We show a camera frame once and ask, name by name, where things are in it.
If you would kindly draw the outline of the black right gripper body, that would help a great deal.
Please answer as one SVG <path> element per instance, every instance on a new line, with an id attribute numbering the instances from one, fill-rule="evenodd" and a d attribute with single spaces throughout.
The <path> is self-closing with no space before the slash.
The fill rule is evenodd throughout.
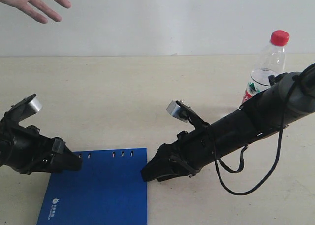
<path id="1" fill-rule="evenodd" d="M 214 159 L 214 137 L 208 131 L 184 134 L 171 144 L 162 144 L 159 149 L 170 153 L 172 164 L 179 164 L 200 170 Z"/>

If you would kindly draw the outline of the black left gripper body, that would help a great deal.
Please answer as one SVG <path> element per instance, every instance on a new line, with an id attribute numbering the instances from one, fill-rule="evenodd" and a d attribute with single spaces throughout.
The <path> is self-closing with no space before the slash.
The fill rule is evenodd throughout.
<path id="1" fill-rule="evenodd" d="M 61 153 L 64 148 L 66 144 L 59 137 L 16 133 L 13 137 L 12 168 L 27 175 L 44 172 L 52 162 L 54 153 Z"/>

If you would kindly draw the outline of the person's bare open hand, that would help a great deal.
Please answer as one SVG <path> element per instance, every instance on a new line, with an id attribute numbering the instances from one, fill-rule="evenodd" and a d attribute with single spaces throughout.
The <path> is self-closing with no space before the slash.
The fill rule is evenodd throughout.
<path id="1" fill-rule="evenodd" d="M 71 8 L 71 2 L 68 0 L 53 1 L 66 9 Z M 55 22 L 62 21 L 62 17 L 42 0 L 0 0 L 0 2 L 20 10 L 41 24 L 48 23 L 49 18 Z"/>

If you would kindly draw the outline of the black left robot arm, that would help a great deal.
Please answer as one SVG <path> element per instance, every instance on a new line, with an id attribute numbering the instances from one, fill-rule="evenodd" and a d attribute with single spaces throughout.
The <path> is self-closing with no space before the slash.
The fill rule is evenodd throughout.
<path id="1" fill-rule="evenodd" d="M 20 174 L 79 171 L 83 160 L 60 137 L 48 138 L 34 125 L 23 127 L 5 116 L 0 122 L 0 165 Z"/>

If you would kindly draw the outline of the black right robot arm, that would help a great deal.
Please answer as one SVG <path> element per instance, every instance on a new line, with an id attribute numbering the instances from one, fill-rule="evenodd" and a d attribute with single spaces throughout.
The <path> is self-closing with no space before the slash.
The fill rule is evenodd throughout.
<path id="1" fill-rule="evenodd" d="M 167 111 L 190 122 L 194 131 L 183 131 L 171 144 L 162 144 L 141 169 L 145 182 L 194 176 L 217 158 L 269 137 L 315 111 L 315 67 L 278 75 L 273 85 L 244 102 L 234 112 L 210 124 L 180 101 Z"/>

